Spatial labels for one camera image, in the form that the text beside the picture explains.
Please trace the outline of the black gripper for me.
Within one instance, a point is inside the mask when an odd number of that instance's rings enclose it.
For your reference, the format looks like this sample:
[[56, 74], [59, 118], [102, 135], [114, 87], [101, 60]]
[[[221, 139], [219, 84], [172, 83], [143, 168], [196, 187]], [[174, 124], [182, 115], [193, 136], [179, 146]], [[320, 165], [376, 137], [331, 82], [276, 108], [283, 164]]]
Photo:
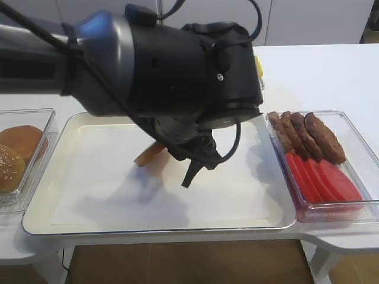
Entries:
[[[216, 150], [212, 130], [223, 126], [221, 115], [202, 115], [197, 120], [190, 117], [144, 117], [143, 121], [172, 144], [200, 156], [202, 160], [210, 160], [205, 164], [206, 168], [214, 169], [220, 163], [221, 155]], [[202, 162], [192, 160], [181, 186], [188, 188], [203, 167]]]

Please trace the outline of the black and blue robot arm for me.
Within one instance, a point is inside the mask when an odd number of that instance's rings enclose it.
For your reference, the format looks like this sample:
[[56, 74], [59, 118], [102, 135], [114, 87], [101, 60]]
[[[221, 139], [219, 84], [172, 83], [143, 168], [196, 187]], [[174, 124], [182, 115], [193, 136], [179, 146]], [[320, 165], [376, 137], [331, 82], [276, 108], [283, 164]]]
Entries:
[[99, 11], [56, 37], [6, 3], [1, 13], [1, 92], [74, 97], [98, 117], [126, 115], [178, 161], [190, 160], [189, 187], [221, 156], [214, 129], [258, 117], [263, 102], [249, 33], [235, 22], [162, 25], [166, 14], [128, 4], [123, 14]]

